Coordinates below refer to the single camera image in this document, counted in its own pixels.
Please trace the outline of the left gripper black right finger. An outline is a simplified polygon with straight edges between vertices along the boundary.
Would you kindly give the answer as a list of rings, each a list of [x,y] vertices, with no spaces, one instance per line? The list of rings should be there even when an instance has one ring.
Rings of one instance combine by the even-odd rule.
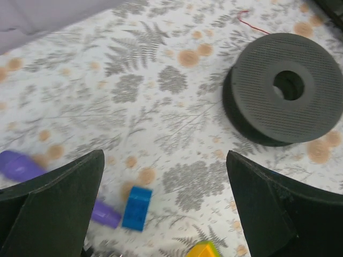
[[[342,256],[342,195],[229,151],[228,178],[251,256]]]

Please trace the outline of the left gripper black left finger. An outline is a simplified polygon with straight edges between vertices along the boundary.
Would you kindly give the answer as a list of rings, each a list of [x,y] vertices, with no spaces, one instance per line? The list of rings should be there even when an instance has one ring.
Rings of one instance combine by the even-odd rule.
[[[1,256],[81,256],[105,155],[88,154],[1,190]]]

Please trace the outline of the black perforated cable spool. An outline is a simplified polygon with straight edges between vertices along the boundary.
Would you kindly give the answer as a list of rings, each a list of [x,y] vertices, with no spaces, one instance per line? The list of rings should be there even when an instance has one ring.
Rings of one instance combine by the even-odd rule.
[[[276,33],[241,52],[222,90],[225,114],[248,140],[268,147],[312,141],[342,116],[342,72],[305,37]]]

